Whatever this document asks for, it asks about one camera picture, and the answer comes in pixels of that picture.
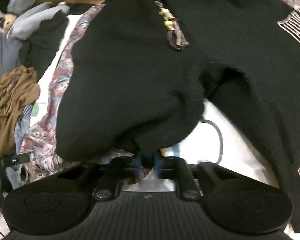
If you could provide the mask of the white cartoon print bedsheet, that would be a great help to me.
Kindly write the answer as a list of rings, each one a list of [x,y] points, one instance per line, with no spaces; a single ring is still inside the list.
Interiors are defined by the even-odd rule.
[[[50,123],[56,120],[54,114],[48,113],[49,106],[57,106],[58,101],[50,99],[49,87],[61,54],[81,15],[69,15],[63,37],[54,53],[50,65],[38,81],[40,96],[34,104],[30,118],[30,128],[27,131],[21,152],[30,155],[26,164],[29,181],[33,182],[64,168],[71,163],[62,161],[55,154],[55,131]],[[210,102],[206,107],[202,120],[192,133],[176,145],[162,150],[167,157],[181,157],[189,164],[202,161],[217,163],[224,168],[278,187],[277,179],[267,161],[258,153],[251,143],[230,124],[226,117]]]

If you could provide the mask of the brown crumpled garment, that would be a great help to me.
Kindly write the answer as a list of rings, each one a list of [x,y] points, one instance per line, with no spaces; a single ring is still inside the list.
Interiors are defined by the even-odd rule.
[[[15,124],[25,106],[34,103],[40,94],[37,71],[20,66],[0,79],[0,158],[15,144]]]

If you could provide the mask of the black crumpled garment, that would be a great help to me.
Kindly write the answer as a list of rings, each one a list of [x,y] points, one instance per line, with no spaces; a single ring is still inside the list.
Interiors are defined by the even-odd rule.
[[[23,42],[19,50],[20,64],[37,72],[37,79],[44,75],[55,58],[68,26],[68,15],[80,15],[93,5],[91,3],[69,3],[69,13],[55,12],[50,20],[43,20],[37,31]]]

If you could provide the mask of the grey garment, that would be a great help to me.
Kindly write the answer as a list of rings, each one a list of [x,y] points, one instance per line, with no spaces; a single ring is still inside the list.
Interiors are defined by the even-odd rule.
[[[3,74],[20,66],[19,50],[22,45],[18,39],[0,33],[0,79]]]

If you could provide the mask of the grey plush toy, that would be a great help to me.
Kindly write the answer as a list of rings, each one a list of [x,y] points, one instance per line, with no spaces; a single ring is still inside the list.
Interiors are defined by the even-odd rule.
[[[1,16],[0,28],[8,36],[26,40],[38,30],[42,21],[51,20],[59,11],[67,14],[70,7],[65,2],[54,7],[52,2],[41,3],[20,16],[9,13]]]

